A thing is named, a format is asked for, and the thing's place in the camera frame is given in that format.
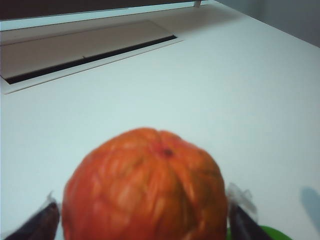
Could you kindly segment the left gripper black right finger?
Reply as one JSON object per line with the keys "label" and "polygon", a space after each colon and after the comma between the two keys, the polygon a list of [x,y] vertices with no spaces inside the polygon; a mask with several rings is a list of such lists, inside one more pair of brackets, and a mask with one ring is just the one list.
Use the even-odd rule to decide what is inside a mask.
{"label": "left gripper black right finger", "polygon": [[249,190],[230,183],[226,188],[228,222],[233,240],[270,240],[271,237],[257,223],[257,207]]}

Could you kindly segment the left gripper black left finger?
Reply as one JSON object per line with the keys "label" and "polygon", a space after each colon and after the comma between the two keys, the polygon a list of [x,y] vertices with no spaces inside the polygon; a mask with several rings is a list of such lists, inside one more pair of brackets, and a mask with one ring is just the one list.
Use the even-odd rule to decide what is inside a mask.
{"label": "left gripper black left finger", "polygon": [[54,240],[60,222],[60,204],[47,195],[41,207],[17,229],[3,234],[4,240]]}

